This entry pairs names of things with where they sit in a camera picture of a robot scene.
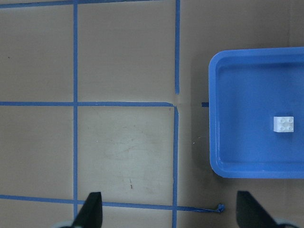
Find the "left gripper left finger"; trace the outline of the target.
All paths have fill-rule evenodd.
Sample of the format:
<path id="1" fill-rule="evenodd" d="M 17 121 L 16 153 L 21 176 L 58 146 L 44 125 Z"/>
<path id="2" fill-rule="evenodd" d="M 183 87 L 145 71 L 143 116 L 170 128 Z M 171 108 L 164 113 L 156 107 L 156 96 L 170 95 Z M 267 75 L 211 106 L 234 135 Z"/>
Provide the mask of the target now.
<path id="1" fill-rule="evenodd" d="M 72 228 L 101 228 L 103 223 L 101 192 L 91 192 L 74 219 Z"/>

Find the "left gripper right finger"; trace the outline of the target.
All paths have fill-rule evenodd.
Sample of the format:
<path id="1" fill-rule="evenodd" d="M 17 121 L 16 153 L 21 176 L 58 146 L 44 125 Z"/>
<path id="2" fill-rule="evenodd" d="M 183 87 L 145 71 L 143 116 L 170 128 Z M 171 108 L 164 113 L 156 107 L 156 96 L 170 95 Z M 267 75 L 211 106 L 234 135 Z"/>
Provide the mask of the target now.
<path id="1" fill-rule="evenodd" d="M 240 228 L 278 228 L 279 225 L 248 191 L 238 191 L 236 220 Z"/>

